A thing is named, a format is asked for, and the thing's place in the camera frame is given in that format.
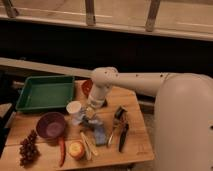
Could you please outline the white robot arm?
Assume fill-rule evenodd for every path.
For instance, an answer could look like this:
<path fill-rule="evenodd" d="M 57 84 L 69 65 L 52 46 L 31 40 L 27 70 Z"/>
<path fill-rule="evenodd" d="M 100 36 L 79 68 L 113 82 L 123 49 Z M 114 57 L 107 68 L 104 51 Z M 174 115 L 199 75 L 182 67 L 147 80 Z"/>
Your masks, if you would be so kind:
<path fill-rule="evenodd" d="M 213 78 L 193 73 L 91 72 L 88 104 L 100 108 L 113 86 L 155 99 L 155 171 L 213 171 Z"/>

